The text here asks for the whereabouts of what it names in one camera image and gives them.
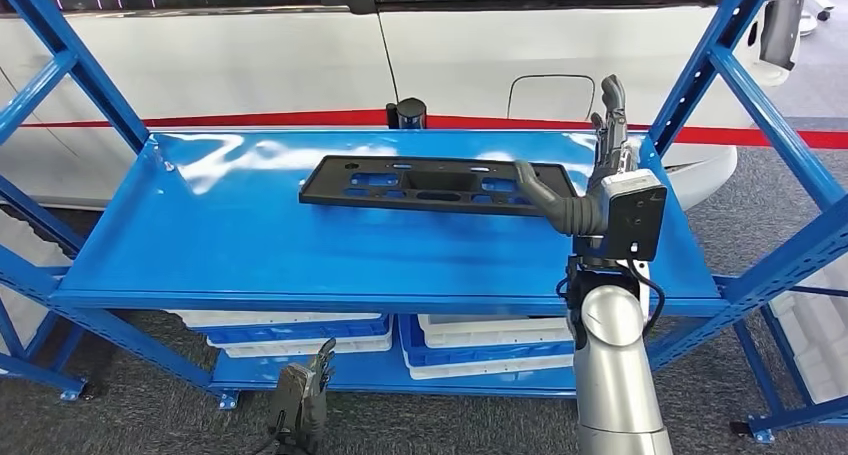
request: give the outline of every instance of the blue shelf top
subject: blue shelf top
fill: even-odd
[[[271,390],[277,384],[280,369],[307,359],[304,356],[229,358],[221,352],[210,385],[225,390]],[[391,350],[337,353],[332,366],[336,375],[330,381],[330,389],[345,392],[573,398],[576,386],[571,368],[413,380],[403,362],[397,330]]]
[[[643,165],[668,179],[650,144]],[[562,314],[571,240],[538,217],[301,204],[327,154],[526,159],[583,188],[584,131],[157,133],[54,297],[89,307]],[[669,314],[724,306],[675,197],[651,276]]]

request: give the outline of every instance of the blue steel frame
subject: blue steel frame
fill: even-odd
[[[668,334],[652,347],[651,361],[655,368],[662,368],[732,325],[771,411],[768,417],[750,417],[748,426],[758,441],[769,442],[774,440],[773,430],[823,420],[838,423],[843,420],[839,417],[848,413],[848,397],[818,405],[812,403],[786,337],[766,305],[848,251],[848,196],[733,56],[733,47],[764,1],[722,0],[695,53],[651,126],[650,135],[657,152],[665,153],[715,75],[721,74],[822,213],[740,277],[717,280],[722,296],[730,302],[730,306],[697,326],[683,327]],[[845,295],[842,290],[810,287],[802,287],[800,291]],[[761,309],[802,393],[806,404],[804,408],[787,410],[780,401],[745,326],[746,315],[756,308]]]
[[[50,0],[8,1],[53,53],[53,58],[0,111],[0,144],[12,136],[18,126],[65,75],[70,75],[112,122],[127,143],[138,151],[149,135],[147,129],[52,2]],[[73,256],[79,253],[84,239],[3,177],[0,177],[0,196],[33,224],[52,236],[69,254]],[[11,257],[17,258],[6,249],[0,251],[0,260],[8,261]],[[26,263],[20,259],[12,260],[8,267],[20,265],[21,262]],[[0,281],[13,288],[29,285],[16,282],[16,277],[11,276],[10,273],[14,272],[3,270]],[[52,290],[49,287],[55,286],[55,280],[48,272],[39,272],[39,277],[41,278],[39,283],[33,284],[21,293],[45,304],[46,295]],[[39,327],[35,339],[25,349],[15,332],[5,306],[0,301],[0,336],[3,337],[9,349],[9,355],[0,354],[0,368],[8,372],[3,374],[5,377],[24,377],[52,385],[63,391],[62,399],[75,400],[83,390],[85,380],[66,377],[59,372],[82,337],[82,328],[75,326],[71,330],[49,367],[42,368],[32,363],[33,356],[50,332],[55,320],[56,314],[49,313]]]
[[[7,108],[0,113],[0,120],[2,120],[0,135],[7,137],[13,129],[9,127],[13,127],[15,122],[19,123],[19,120],[22,120],[21,113],[34,108],[43,98],[41,92],[55,86],[61,76],[69,73],[94,100],[127,143],[138,152],[147,139],[147,130],[56,7],[49,0],[9,1],[38,33],[56,58],[39,73],[36,80],[26,90],[13,100],[11,109]],[[802,186],[807,189],[823,211],[798,234],[740,277],[720,282],[724,307],[717,312],[701,314],[702,317],[709,317],[706,320],[681,324],[672,333],[650,347],[654,367],[662,368],[715,336],[721,329],[733,325],[739,333],[743,349],[752,360],[752,366],[763,388],[766,401],[774,412],[770,417],[751,421],[750,427],[754,433],[767,433],[769,429],[788,428],[825,418],[836,423],[842,419],[834,418],[834,415],[845,404],[845,401],[839,400],[799,410],[781,410],[779,398],[776,397],[771,382],[763,377],[767,373],[744,327],[744,317],[752,310],[765,306],[768,301],[797,285],[810,273],[848,251],[848,197],[733,57],[733,47],[764,1],[721,1],[716,15],[649,131],[657,152],[665,153],[716,74],[721,74],[792,172],[799,178]],[[38,223],[43,223],[57,239],[64,239],[66,244],[79,248],[81,244],[79,239],[56,228],[59,224],[55,220],[44,217],[46,212],[39,211],[31,200],[20,192],[12,190],[8,185],[10,184],[0,183],[0,189],[3,189],[2,194],[5,197],[16,200],[18,205],[24,208],[25,213],[36,219]],[[220,397],[221,408],[235,406],[236,392],[216,387],[210,373],[192,365],[109,312],[98,308],[75,307],[67,300],[60,305],[52,302],[49,294],[58,284],[53,277],[55,273],[57,271],[52,268],[33,267],[14,253],[5,249],[0,250],[0,282],[44,303],[60,315],[130,350],[173,375]]]

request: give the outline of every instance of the floor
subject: floor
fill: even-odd
[[[797,128],[848,129],[848,0],[844,11],[802,45],[803,60],[776,97]],[[848,186],[848,152],[822,151]],[[689,212],[709,266],[739,273],[816,214],[801,187],[770,149],[741,149],[734,176]],[[96,216],[63,211],[81,232]],[[214,353],[176,317],[157,312],[121,316],[193,361]],[[749,320],[778,383],[793,400],[790,381],[758,318]],[[86,336],[69,365],[93,380],[99,396],[61,403],[55,390],[0,381],[0,453],[241,454],[264,437],[269,396],[246,394],[234,412],[95,336]],[[656,374],[657,391],[675,453],[843,453],[848,430],[802,428],[757,445],[728,430],[728,422],[760,413],[763,403],[732,333],[699,347]],[[571,401],[400,395],[329,395],[325,454],[576,454]]]

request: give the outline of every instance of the white car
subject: white car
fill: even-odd
[[[56,1],[137,113],[175,128],[273,125],[406,97],[431,114],[587,121],[611,73],[629,122],[650,124],[716,10],[716,0]],[[785,1],[761,10],[736,50],[766,89],[786,80],[797,47]],[[0,39],[9,99],[50,54],[13,13],[0,16]],[[0,147],[0,174],[46,204],[103,207],[134,155],[101,120],[64,80]],[[750,119],[717,79],[689,124]],[[690,207],[730,177],[736,148],[675,144],[663,161]]]

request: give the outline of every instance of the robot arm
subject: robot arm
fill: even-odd
[[[527,162],[516,162],[518,185],[557,231],[574,236],[563,295],[576,345],[580,452],[671,455],[643,341],[658,312],[646,326],[648,292],[640,301],[644,276],[635,268],[656,255],[667,189],[636,169],[638,144],[628,139],[618,79],[601,87],[607,114],[592,116],[597,142],[586,196],[560,197]]]

